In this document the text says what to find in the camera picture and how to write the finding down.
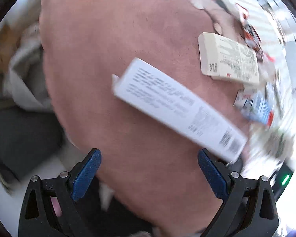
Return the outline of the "long white tablet box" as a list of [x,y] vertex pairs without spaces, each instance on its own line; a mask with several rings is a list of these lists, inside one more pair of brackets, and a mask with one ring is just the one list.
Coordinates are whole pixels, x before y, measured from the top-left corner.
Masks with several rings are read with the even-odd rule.
[[188,88],[135,58],[123,75],[112,75],[113,94],[228,163],[240,156],[247,137]]

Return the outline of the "blue white small packet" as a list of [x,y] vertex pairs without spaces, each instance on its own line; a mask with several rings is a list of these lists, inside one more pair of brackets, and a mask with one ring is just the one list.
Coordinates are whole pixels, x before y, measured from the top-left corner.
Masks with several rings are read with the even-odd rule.
[[271,127],[274,112],[264,95],[257,89],[243,89],[237,92],[234,107],[240,110],[247,120]]

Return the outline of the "cat print table mat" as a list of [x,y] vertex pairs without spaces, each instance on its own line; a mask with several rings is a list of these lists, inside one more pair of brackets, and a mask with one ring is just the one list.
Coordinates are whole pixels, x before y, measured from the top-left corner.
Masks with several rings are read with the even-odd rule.
[[232,105],[241,84],[200,70],[201,33],[243,42],[228,7],[222,0],[41,0],[39,23],[54,111],[80,150],[101,151],[100,180],[165,236],[207,227],[220,201],[198,166],[198,146],[116,98],[112,75],[140,58],[248,133]]

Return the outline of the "beige medicine box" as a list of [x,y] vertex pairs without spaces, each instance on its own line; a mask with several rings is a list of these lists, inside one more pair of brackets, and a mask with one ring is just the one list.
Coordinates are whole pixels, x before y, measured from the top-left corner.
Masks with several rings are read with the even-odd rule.
[[214,33],[198,37],[200,70],[213,79],[259,84],[259,69],[254,50]]

